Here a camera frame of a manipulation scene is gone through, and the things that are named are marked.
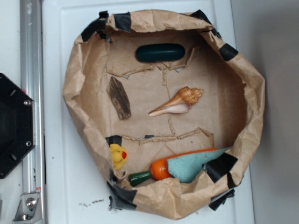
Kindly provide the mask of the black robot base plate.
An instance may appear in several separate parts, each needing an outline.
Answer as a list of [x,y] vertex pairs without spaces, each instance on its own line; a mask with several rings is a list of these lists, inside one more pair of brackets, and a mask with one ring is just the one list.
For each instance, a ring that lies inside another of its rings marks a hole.
[[5,179],[35,146],[33,100],[0,75],[0,178]]

